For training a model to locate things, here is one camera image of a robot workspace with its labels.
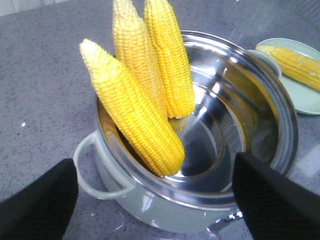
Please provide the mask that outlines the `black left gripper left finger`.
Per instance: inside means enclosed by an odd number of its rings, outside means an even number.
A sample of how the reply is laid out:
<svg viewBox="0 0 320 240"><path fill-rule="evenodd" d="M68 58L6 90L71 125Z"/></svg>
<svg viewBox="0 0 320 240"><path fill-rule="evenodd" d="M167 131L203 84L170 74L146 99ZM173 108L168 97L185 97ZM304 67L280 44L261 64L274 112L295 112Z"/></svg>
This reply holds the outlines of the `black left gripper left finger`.
<svg viewBox="0 0 320 240"><path fill-rule="evenodd" d="M65 158L0 204L2 240L61 240L79 193L77 172Z"/></svg>

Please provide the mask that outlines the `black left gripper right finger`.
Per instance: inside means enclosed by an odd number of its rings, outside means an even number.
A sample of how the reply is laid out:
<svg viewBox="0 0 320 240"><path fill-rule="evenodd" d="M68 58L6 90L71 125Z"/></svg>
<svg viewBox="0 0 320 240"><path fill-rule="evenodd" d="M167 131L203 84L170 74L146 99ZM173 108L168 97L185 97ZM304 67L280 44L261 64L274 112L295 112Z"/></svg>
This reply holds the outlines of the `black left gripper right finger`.
<svg viewBox="0 0 320 240"><path fill-rule="evenodd" d="M318 240L319 195L292 182L250 153L237 153L232 190L255 240Z"/></svg>

